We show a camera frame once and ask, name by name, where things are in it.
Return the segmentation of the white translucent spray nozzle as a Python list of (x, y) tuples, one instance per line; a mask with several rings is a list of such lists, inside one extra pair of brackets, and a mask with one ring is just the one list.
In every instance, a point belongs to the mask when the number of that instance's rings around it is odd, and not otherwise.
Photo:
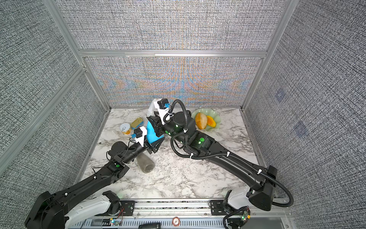
[(154, 114), (155, 109), (156, 109), (156, 107), (155, 107), (155, 103), (156, 103), (157, 101), (159, 101), (159, 99), (156, 99), (156, 98), (155, 98), (155, 99), (153, 99), (153, 101), (150, 103), (149, 108), (148, 108), (148, 112), (147, 112), (147, 114), (146, 114), (146, 116), (147, 116), (147, 117), (155, 116), (155, 114)]

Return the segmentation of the blue plastic spray bottle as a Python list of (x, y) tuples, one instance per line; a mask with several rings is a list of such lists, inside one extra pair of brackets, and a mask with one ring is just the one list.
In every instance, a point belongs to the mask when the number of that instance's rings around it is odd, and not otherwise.
[(156, 133), (155, 133), (155, 130), (152, 126), (152, 124), (148, 121), (147, 122), (147, 141), (148, 143), (152, 144), (153, 142), (159, 140), (159, 139), (162, 139), (164, 137), (164, 135), (161, 135), (161, 136), (157, 136)]

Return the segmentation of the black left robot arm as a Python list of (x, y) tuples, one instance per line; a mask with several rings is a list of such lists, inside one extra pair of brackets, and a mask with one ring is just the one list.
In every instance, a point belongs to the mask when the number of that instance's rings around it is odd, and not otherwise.
[(114, 143), (108, 154), (111, 160), (88, 178), (54, 194), (46, 191), (37, 197), (26, 220), (28, 229), (68, 229), (74, 224), (99, 214), (117, 215), (122, 206), (119, 197), (105, 191), (98, 198), (87, 201), (95, 192), (121, 179), (129, 170), (127, 163), (143, 152), (155, 153), (164, 139), (153, 143), (144, 140), (131, 146)]

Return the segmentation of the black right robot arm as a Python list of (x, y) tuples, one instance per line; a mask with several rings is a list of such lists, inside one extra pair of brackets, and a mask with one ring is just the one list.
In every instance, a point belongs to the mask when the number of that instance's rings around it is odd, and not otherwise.
[(147, 119), (148, 133), (156, 137), (169, 135), (172, 150), (177, 156), (187, 160), (206, 160), (245, 182), (249, 187), (248, 191), (244, 191), (245, 201), (264, 211), (280, 205), (274, 202), (275, 189), (280, 186), (275, 167), (265, 168), (241, 158), (209, 135), (198, 131), (193, 119), (183, 112), (174, 114), (173, 119), (165, 123), (158, 114), (149, 115)]

